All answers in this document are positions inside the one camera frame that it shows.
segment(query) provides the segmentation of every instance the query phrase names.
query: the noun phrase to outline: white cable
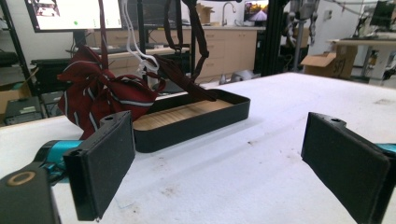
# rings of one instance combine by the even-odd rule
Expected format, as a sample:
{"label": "white cable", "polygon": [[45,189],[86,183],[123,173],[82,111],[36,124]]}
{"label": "white cable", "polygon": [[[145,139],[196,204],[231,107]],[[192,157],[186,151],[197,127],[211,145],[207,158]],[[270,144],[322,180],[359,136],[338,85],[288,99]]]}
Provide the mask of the white cable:
{"label": "white cable", "polygon": [[[136,39],[134,38],[134,26],[133,26],[133,24],[131,22],[129,14],[128,14],[127,2],[128,2],[128,0],[122,0],[122,16],[125,19],[125,21],[127,23],[127,28],[128,28],[128,40],[127,40],[127,43],[126,43],[126,48],[127,48],[129,53],[134,55],[137,58],[137,60],[139,60],[139,62],[140,62],[139,69],[143,69],[144,66],[146,66],[148,70],[156,73],[158,71],[158,69],[160,68],[157,60],[153,56],[144,54],[142,51],[140,51],[140,48],[136,44]],[[142,60],[139,55],[137,55],[136,53],[134,53],[131,50],[131,46],[130,46],[131,36],[132,36],[132,39],[134,41],[134,47],[136,48],[136,51],[139,53],[139,55],[142,56],[145,59],[151,59],[152,61],[154,61],[155,66],[152,65],[147,60]]]}

